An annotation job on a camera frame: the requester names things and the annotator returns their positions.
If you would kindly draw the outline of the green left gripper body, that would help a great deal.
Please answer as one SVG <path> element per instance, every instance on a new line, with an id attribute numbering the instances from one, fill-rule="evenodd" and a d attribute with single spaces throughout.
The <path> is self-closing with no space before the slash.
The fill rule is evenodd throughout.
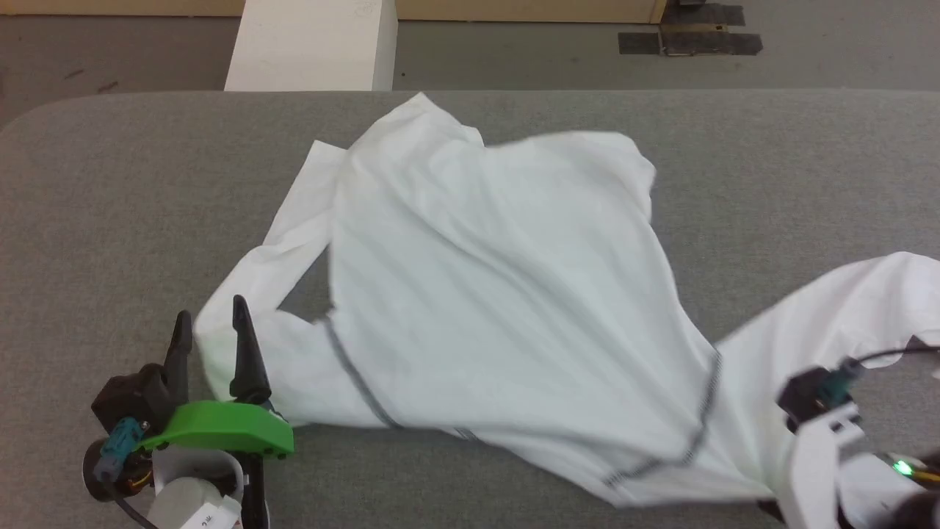
<path id="1" fill-rule="evenodd" d="M 161 434 L 131 418 L 93 442 L 82 460 L 85 489 L 98 502 L 125 501 L 194 478 L 242 502 L 263 499 L 264 465 L 295 452 L 294 432 L 271 406 L 215 400 L 178 406 Z"/>

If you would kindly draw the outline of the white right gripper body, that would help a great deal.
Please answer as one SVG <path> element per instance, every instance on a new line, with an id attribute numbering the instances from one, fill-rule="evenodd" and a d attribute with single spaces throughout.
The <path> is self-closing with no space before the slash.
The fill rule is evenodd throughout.
<path id="1" fill-rule="evenodd" d="M 840 529 L 837 475 L 842 448 L 865 436 L 856 403 L 847 403 L 797 425 L 778 507 L 787 529 Z"/>

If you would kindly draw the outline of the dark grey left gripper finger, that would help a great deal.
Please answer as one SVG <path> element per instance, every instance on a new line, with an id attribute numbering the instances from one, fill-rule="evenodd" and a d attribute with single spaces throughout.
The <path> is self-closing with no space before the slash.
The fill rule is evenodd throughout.
<path id="1" fill-rule="evenodd" d="M 241 295 L 233 297 L 232 328 L 237 335 L 237 345 L 235 371 L 229 383 L 231 397 L 242 404 L 268 406 L 271 383 L 247 300 Z"/>
<path id="2" fill-rule="evenodd" d="M 176 317 L 173 334 L 162 362 L 162 382 L 172 409 L 189 402 L 188 362 L 192 352 L 192 315 L 184 309 Z"/>

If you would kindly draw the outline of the white long-sleeve garment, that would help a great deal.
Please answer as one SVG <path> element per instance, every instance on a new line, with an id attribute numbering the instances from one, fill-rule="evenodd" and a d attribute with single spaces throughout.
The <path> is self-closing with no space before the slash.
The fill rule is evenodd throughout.
<path id="1" fill-rule="evenodd" d="M 626 135 L 488 147 L 422 94 L 350 148 L 316 141 L 199 312 L 209 387 L 234 395 L 241 295 L 293 425 L 443 430 L 619 508 L 769 497 L 793 440 L 780 386 L 940 345 L 940 262 L 847 264 L 712 345 L 651 227 L 654 177 Z"/>

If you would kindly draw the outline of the grey fabric sofa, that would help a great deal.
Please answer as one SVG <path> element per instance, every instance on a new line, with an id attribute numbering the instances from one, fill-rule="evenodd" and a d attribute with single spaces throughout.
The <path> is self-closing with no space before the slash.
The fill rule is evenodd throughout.
<path id="1" fill-rule="evenodd" d="M 487 144 L 631 137 L 684 307 L 730 334 L 831 269 L 940 260 L 940 93 L 430 91 Z M 0 131 L 0 529 L 134 529 L 87 494 L 110 376 L 161 361 L 264 237 L 315 140 L 349 147 L 410 93 L 143 93 Z M 310 428 L 268 465 L 276 529 L 778 529 L 752 505 L 617 510 L 497 449 Z"/>

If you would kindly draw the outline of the white rectangular box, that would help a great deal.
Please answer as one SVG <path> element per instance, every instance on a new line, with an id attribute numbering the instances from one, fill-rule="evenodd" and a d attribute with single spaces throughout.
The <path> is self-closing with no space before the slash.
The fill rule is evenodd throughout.
<path id="1" fill-rule="evenodd" d="M 246 0 L 229 93 L 390 91 L 395 0 Z"/>

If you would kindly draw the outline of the lemon print partition screen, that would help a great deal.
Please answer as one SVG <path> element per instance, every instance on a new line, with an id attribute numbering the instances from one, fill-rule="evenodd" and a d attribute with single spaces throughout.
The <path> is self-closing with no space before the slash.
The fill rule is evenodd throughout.
<path id="1" fill-rule="evenodd" d="M 242 16 L 251 9 L 299 14 L 351 9 L 369 15 L 393 7 L 401 21 L 534 21 L 658 24 L 678 0 L 0 0 L 0 15 Z"/>

